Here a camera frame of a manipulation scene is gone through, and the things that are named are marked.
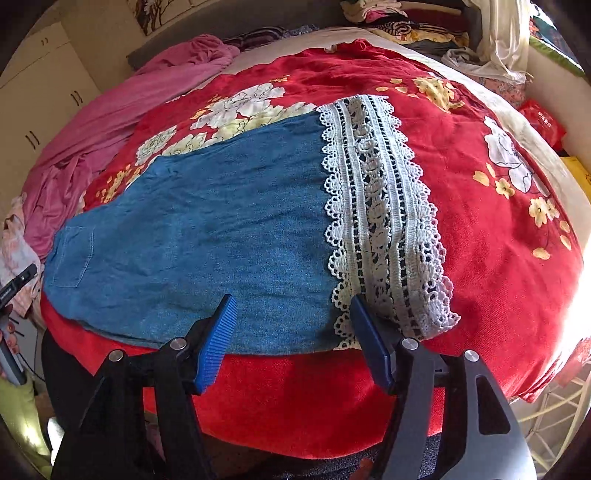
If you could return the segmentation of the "blue denim pants lace hem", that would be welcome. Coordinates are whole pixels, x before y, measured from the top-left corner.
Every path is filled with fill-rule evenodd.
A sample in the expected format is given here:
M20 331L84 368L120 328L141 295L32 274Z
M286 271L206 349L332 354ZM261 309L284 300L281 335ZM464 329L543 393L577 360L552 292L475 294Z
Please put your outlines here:
M84 329L156 348L235 297L229 350L356 346L363 295L418 339L450 329L453 285L423 172L390 101L355 95L156 159L56 234L43 291Z

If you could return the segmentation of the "green fleece sleeve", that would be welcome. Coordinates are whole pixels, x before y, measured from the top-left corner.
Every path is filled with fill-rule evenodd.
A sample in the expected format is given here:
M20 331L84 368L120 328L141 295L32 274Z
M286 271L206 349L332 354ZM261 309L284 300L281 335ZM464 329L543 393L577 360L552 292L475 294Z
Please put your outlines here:
M15 440L18 451L42 479L49 479L52 465L35 404L34 382L29 374L23 385L1 379L1 418Z

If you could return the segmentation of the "red floral blanket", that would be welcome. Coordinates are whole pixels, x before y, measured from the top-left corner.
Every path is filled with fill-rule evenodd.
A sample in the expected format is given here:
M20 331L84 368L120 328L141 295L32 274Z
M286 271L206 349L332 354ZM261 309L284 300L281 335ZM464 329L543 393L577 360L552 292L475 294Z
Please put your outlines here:
M479 352L509 396L536 398L587 334L572 303L583 251L534 159L464 85L365 40L311 48L222 74L150 111L86 189L85 213L122 194L158 158L182 155L355 95L387 98L423 172L446 251L459 322L433 350ZM123 347L63 318L42 290L58 345L87 370ZM229 443L331 458L379 441L391 400L370 378L359 344L294 354L233 354L195 401L204 431Z

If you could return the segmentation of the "pink bed sheet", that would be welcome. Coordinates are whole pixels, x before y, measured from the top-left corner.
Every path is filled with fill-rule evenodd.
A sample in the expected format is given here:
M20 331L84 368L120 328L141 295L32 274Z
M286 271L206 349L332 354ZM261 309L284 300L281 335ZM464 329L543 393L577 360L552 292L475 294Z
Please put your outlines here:
M45 258L83 191L110 164L141 118L218 74L238 54L238 48L212 35L196 36L162 51L83 107L44 147L26 178L24 232L16 251L36 261Z

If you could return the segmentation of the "yellow box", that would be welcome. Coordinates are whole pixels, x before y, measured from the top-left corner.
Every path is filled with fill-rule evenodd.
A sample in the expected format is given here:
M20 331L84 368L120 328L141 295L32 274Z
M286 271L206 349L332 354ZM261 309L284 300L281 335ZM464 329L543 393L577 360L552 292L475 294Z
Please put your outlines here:
M573 175L578 185L584 191L586 197L591 201L591 174L575 156L562 157L561 160Z

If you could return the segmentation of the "white wardrobe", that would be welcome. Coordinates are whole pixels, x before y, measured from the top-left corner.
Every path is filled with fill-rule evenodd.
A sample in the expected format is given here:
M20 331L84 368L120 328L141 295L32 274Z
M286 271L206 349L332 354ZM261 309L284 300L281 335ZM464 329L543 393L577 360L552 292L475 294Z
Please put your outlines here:
M99 95L61 23L26 37L1 75L1 212L42 149Z

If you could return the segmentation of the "red packet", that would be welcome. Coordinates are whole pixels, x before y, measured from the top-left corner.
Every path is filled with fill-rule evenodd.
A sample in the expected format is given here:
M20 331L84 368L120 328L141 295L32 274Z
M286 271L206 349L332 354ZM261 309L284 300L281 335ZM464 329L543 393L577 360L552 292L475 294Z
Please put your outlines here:
M528 99L518 108L518 111L555 152L561 153L564 150L565 128L540 104L533 99Z

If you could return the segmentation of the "crumpled grey white cloth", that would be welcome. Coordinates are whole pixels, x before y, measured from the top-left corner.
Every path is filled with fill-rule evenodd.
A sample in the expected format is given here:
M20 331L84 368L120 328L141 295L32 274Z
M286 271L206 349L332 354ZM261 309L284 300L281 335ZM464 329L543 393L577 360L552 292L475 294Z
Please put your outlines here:
M442 57L442 63L470 77L499 80L514 85L523 84L527 80L524 71L511 70L496 57L482 61L468 47L448 50Z

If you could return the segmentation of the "cream curtain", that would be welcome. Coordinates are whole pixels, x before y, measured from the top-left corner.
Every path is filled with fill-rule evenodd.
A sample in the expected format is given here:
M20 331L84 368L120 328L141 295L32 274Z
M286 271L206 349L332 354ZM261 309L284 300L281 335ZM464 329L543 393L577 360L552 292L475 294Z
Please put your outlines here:
M482 39L477 47L479 62L467 63L467 74L507 81L526 82L529 52L530 2L526 0L465 1L480 11Z

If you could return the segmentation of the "stack of folded clothes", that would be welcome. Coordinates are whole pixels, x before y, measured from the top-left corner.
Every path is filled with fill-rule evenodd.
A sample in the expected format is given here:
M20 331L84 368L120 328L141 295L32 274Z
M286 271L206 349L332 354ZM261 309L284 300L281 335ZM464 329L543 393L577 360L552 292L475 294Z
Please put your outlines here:
M482 39L480 12L463 1L342 1L341 8L349 23L436 58Z

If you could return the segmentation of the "striped purple pillow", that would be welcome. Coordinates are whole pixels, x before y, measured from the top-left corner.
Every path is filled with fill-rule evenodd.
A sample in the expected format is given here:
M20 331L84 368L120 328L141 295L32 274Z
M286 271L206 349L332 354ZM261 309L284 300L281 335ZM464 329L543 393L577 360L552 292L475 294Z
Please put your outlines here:
M240 52L245 52L279 40L310 34L315 31L318 31L318 27L315 25L304 25L294 29L263 27L243 33L242 35L224 39L223 42L226 45L238 48Z

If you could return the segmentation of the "grey bed headboard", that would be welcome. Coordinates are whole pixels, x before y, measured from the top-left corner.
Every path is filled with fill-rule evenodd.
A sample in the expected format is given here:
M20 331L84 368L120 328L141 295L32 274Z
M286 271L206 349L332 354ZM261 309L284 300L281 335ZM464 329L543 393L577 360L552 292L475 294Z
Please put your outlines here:
M201 34L225 40L263 27L294 29L314 24L325 28L342 26L346 18L338 1L267 0L211 1L152 35L127 56L138 70L163 50Z

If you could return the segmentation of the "wall painting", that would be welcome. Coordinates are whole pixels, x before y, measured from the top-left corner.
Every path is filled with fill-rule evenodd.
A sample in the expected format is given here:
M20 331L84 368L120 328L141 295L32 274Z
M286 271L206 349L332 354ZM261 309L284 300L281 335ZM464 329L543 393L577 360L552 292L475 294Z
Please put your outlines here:
M204 5L201 0L127 0L126 5L145 36L193 8Z

